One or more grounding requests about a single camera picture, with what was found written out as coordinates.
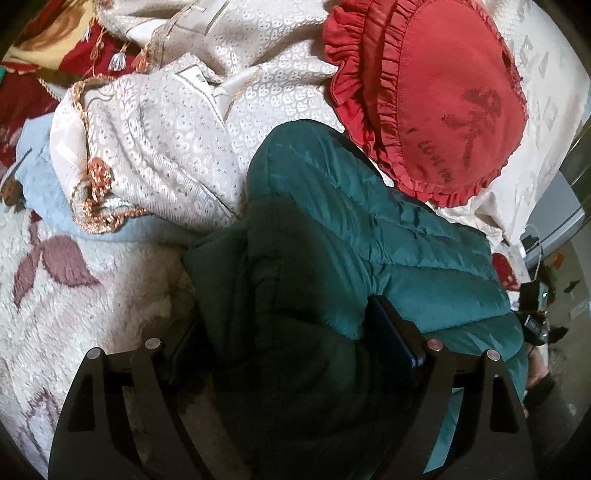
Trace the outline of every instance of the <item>green puffer jacket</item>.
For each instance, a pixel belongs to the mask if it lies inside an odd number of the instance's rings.
[[[527,356],[486,238],[387,188],[313,121],[274,129],[252,161],[248,213],[184,256],[215,350],[230,435],[265,480],[362,480],[404,410],[363,337],[368,296],[451,350],[494,348],[524,395]],[[449,449],[452,395],[427,469]]]

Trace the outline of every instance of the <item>bed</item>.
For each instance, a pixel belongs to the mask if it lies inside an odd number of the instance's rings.
[[[499,178],[467,206],[437,213],[480,229],[493,250],[506,251],[519,243],[561,165],[568,165],[581,139],[591,135],[589,120],[581,126],[591,105],[591,54],[578,33],[581,26],[552,2],[539,2],[550,16],[531,0],[483,3],[524,77],[530,121],[522,147]],[[2,12],[0,19],[14,22],[5,25],[1,53],[42,6],[30,2],[13,17]],[[141,29],[134,36],[146,38]],[[0,207],[0,229],[0,420],[46,475],[59,411],[85,352],[96,345],[107,352],[134,349],[173,319],[189,315],[194,292],[179,262],[182,248],[76,238],[16,207]],[[512,260],[522,262],[515,255]],[[523,266],[516,269],[523,272]],[[187,429],[215,477],[249,478],[221,428],[211,386],[181,403]]]

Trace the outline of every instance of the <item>red pillow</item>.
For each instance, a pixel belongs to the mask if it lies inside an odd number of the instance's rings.
[[[475,0],[344,0],[323,39],[337,116],[409,195],[465,205],[519,146],[521,78]]]

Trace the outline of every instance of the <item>red ruffle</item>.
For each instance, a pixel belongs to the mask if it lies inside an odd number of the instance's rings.
[[[397,111],[402,43],[418,9],[436,1],[345,0],[333,9],[327,19],[323,39],[328,61],[339,66],[329,92],[336,114],[353,142],[374,159],[402,191],[440,206],[458,206],[465,205],[498,177],[509,156],[486,175],[470,179],[462,187],[454,189],[409,175],[407,164],[413,159],[405,158],[402,153]],[[474,0],[455,1],[477,12],[499,44],[506,59],[507,79],[521,106],[522,126],[525,128],[527,102],[511,52],[492,18],[480,4]],[[511,153],[521,142],[523,128],[519,141],[508,146]]]

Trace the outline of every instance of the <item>white bed sheet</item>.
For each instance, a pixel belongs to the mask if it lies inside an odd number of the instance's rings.
[[[466,206],[437,209],[437,214],[486,233],[494,250],[503,238],[519,243],[536,202],[568,153],[590,80],[558,26],[532,0],[483,3],[515,56],[530,118],[501,175]]]

